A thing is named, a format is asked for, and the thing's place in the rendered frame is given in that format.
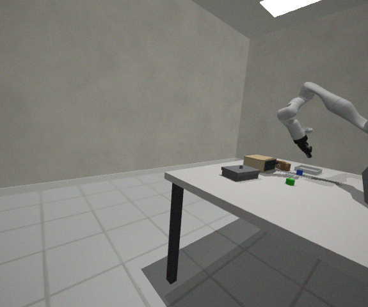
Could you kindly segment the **brown cardboard box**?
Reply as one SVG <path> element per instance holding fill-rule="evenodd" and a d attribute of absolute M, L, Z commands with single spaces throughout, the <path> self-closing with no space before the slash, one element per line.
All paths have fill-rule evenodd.
<path fill-rule="evenodd" d="M 276 164 L 276 168 L 278 168 L 282 171 L 290 171 L 291 164 L 289 164 L 288 162 L 285 162 L 285 161 L 277 161 L 277 162 L 279 162 L 279 163 Z"/>

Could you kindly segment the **green block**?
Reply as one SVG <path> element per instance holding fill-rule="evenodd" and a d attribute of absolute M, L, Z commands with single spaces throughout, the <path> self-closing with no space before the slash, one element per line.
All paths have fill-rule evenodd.
<path fill-rule="evenodd" d="M 295 180 L 293 180 L 293 179 L 291 179 L 291 178 L 286 178 L 286 184 L 288 184 L 288 185 L 294 185 L 294 182 L 295 182 Z"/>

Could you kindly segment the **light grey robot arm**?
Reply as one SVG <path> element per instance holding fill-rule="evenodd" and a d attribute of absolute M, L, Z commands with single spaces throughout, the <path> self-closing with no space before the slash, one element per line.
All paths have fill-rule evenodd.
<path fill-rule="evenodd" d="M 315 94 L 322 99 L 327 110 L 351 122 L 368 134 L 368 120 L 358 114 L 350 101 L 336 96 L 314 83 L 306 82 L 300 90 L 298 95 L 299 98 L 294 98 L 287 104 L 287 107 L 277 112 L 278 119 L 287 127 L 293 140 L 301 139 L 307 133 L 313 132 L 311 128 L 302 128 L 298 120 L 291 120 L 289 118 L 295 117 L 298 109 L 311 100 Z M 304 102 L 300 98 L 302 98 Z"/>

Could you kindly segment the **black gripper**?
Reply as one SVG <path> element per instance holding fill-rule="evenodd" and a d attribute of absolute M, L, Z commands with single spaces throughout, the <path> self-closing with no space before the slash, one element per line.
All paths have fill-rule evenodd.
<path fill-rule="evenodd" d="M 307 137 L 307 135 L 305 135 L 303 138 L 293 140 L 293 141 L 294 141 L 295 144 L 298 145 L 298 147 L 300 149 L 302 149 L 302 152 L 306 153 L 306 156 L 308 158 L 311 158 L 312 157 L 312 155 L 311 155 L 312 147 L 308 146 L 307 139 L 308 139 L 308 137 Z"/>

